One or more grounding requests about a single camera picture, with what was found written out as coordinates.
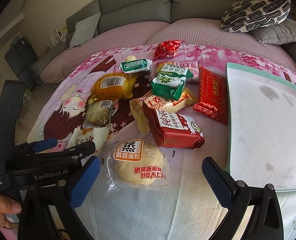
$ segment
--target gray sofa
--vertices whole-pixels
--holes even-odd
[[[68,38],[52,48],[32,69],[42,77],[46,66],[69,46],[77,22],[101,13],[94,37],[111,29],[138,22],[173,23],[186,18],[221,20],[236,0],[94,0],[66,19]],[[284,49],[296,62],[296,43]]]

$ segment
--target dark cabinet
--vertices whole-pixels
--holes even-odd
[[[5,58],[17,77],[31,91],[38,80],[38,76],[31,69],[38,60],[31,45],[22,38],[6,53]]]

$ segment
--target patterned pillow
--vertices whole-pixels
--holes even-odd
[[[220,23],[224,32],[248,32],[259,27],[279,24],[290,11],[290,0],[238,0]]]

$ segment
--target blue gripper pad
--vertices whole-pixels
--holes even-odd
[[[220,205],[230,210],[234,202],[234,190],[229,187],[222,176],[226,172],[222,171],[210,157],[203,160],[201,169]]]
[[[99,158],[91,156],[80,171],[81,173],[79,174],[78,180],[69,190],[69,203],[72,209],[82,205],[90,188],[95,182],[100,171]]]
[[[56,138],[50,138],[47,140],[36,142],[35,145],[32,147],[32,150],[36,153],[39,153],[39,152],[48,150],[50,148],[56,147],[57,144],[58,144],[58,141]]]

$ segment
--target sofa backrest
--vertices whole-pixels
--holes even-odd
[[[221,20],[236,0],[94,0],[66,19],[68,33],[78,21],[101,12],[98,34],[136,22],[173,23],[186,18]]]

